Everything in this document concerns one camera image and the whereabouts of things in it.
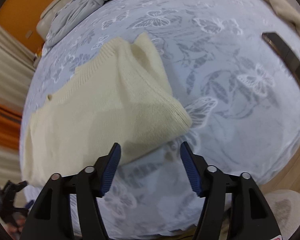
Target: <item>sticker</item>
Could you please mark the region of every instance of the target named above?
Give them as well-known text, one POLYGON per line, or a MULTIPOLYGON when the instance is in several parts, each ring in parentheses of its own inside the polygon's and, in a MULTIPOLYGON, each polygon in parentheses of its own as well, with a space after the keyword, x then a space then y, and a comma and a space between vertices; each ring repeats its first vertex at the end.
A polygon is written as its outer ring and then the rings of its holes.
POLYGON ((278 235, 276 236, 275 238, 272 238, 270 240, 282 240, 282 236, 281 235, 278 235))

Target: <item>black smartphone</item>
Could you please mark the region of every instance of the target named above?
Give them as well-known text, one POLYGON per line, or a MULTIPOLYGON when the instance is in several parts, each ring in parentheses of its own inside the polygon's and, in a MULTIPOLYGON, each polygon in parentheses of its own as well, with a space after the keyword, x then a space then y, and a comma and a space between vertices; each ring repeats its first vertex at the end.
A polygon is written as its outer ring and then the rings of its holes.
POLYGON ((275 32, 263 33, 262 38, 279 55, 300 86, 300 60, 287 43, 275 32))

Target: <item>silver bolt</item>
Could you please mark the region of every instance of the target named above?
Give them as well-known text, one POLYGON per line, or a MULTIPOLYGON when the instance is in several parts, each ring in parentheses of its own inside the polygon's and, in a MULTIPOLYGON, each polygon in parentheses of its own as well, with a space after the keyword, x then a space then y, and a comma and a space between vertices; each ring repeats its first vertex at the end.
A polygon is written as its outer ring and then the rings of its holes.
POLYGON ((251 175, 250 175, 249 173, 247 173, 247 172, 244 172, 244 173, 242 173, 242 177, 243 177, 244 179, 250 179, 250 178, 251 178, 251 175))
POLYGON ((59 173, 52 174, 52 176, 51 176, 52 180, 57 180, 59 178, 60 178, 60 174, 59 173))
POLYGON ((84 169, 84 171, 85 171, 86 173, 92 173, 92 172, 94 171, 94 167, 88 166, 88 167, 86 167, 86 168, 84 169))
POLYGON ((212 165, 208 166, 208 171, 210 171, 210 172, 216 172, 217 170, 218 169, 215 166, 212 166, 212 165))

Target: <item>mattress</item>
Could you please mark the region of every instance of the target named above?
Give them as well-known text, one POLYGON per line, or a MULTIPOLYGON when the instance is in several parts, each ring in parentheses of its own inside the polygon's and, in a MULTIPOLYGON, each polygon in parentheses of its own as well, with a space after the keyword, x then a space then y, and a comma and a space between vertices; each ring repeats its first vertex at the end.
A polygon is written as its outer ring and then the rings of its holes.
MULTIPOLYGON (((183 141, 208 164, 234 175, 249 172, 258 184, 274 177, 300 144, 300 89, 262 40, 265 31, 279 33, 300 58, 300 38, 262 0, 106 3, 51 51, 44 49, 26 99, 21 163, 29 117, 46 96, 105 42, 117 36, 133 42, 147 32, 162 57, 173 96, 193 125, 184 136, 120 166, 98 204, 112 239, 179 234, 198 222, 204 203, 183 168, 183 141)), ((26 198, 35 199, 40 190, 28 186, 26 198)), ((75 195, 71 210, 74 231, 80 233, 75 195)))

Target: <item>human hand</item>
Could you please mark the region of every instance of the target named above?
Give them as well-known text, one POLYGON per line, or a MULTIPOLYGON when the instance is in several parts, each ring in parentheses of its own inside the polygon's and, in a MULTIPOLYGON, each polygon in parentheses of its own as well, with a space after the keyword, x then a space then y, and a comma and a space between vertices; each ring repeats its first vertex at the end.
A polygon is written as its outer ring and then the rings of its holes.
POLYGON ((7 231, 7 233, 12 237, 13 240, 18 240, 16 238, 16 235, 18 234, 18 232, 22 232, 23 226, 26 223, 26 218, 24 216, 19 216, 16 219, 16 223, 18 225, 18 228, 16 228, 15 226, 13 226, 11 223, 8 223, 4 226, 4 229, 7 231))

